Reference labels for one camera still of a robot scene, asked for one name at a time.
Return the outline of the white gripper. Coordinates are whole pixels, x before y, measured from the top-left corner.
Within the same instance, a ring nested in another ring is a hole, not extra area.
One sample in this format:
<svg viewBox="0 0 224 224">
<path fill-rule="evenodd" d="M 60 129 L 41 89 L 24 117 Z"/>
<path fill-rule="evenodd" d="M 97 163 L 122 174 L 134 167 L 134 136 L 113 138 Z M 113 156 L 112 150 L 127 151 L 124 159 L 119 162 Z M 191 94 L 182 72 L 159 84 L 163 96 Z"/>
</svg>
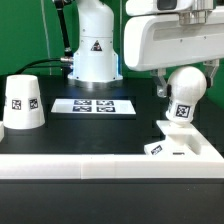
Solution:
<svg viewBox="0 0 224 224">
<path fill-rule="evenodd" d="M 152 70 L 160 98 L 169 97 L 171 91 L 164 68 L 205 61 L 204 75 L 211 88 L 221 58 L 224 13 L 210 13 L 205 24 L 181 25 L 177 14 L 133 17 L 126 23 L 125 64 L 134 71 Z"/>
</svg>

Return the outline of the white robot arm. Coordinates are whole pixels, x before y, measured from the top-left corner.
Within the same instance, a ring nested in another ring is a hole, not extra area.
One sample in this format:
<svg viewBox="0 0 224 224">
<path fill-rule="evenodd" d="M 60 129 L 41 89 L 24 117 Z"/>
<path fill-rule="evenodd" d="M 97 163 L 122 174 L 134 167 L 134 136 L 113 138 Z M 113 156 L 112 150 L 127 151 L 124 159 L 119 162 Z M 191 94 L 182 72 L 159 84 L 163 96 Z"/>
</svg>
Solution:
<svg viewBox="0 0 224 224">
<path fill-rule="evenodd" d="M 69 79 L 89 87 L 117 81 L 118 56 L 113 49 L 114 15 L 100 0 L 77 0 L 79 48 Z M 166 97 L 170 67 L 205 65 L 209 85 L 224 59 L 224 5 L 214 0 L 127 0 L 124 62 L 134 71 L 149 71 L 157 94 Z"/>
</svg>

